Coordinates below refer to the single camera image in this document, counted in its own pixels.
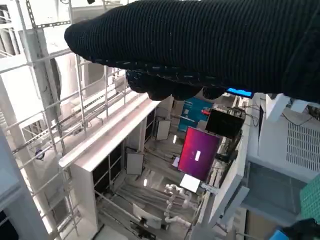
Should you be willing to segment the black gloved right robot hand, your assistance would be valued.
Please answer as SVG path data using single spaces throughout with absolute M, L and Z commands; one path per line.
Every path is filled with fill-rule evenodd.
M 64 39 L 154 101 L 228 89 L 320 101 L 317 0 L 138 0 L 70 25 Z

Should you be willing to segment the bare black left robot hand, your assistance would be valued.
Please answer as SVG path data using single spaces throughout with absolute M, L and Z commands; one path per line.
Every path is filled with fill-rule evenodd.
M 320 225 L 314 218 L 302 219 L 291 226 L 277 229 L 269 240 L 319 240 Z

